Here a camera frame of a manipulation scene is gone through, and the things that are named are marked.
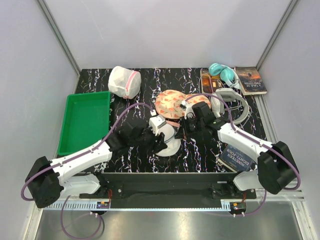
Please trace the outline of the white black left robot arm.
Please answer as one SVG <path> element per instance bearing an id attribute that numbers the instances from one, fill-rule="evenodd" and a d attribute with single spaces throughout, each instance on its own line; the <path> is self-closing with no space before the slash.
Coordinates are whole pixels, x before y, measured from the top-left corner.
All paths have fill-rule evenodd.
<path id="1" fill-rule="evenodd" d="M 152 117 L 149 123 L 124 123 L 78 152 L 52 160 L 38 158 L 29 171 L 23 189 L 28 189 L 30 201 L 39 209 L 55 203 L 62 196 L 103 198 L 108 186 L 93 173 L 78 174 L 94 165 L 119 158 L 131 147 L 145 147 L 151 154 L 162 155 L 169 150 L 175 130 L 166 122 L 158 123 Z"/>

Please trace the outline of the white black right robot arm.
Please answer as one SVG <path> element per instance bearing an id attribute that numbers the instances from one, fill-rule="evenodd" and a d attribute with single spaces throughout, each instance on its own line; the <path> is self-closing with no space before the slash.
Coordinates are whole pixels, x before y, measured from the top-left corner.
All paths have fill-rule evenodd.
<path id="1" fill-rule="evenodd" d="M 239 198 L 249 189 L 265 189 L 276 195 L 289 190 L 288 184 L 293 180 L 297 180 L 295 187 L 299 188 L 300 174 L 287 144 L 262 140 L 236 127 L 230 120 L 215 117 L 204 101 L 183 101 L 181 107 L 185 113 L 180 119 L 176 138 L 188 139 L 204 134 L 240 150 L 256 162 L 256 170 L 238 173 L 227 185 L 230 197 Z"/>

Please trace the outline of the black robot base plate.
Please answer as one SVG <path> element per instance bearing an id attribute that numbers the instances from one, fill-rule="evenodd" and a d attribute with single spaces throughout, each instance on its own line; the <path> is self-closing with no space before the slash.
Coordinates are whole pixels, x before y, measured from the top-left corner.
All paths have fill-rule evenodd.
<path id="1" fill-rule="evenodd" d="M 255 190 L 237 190 L 234 173 L 99 173 L 100 188 L 82 199 L 111 197 L 115 209 L 213 209 L 222 200 L 254 200 Z"/>

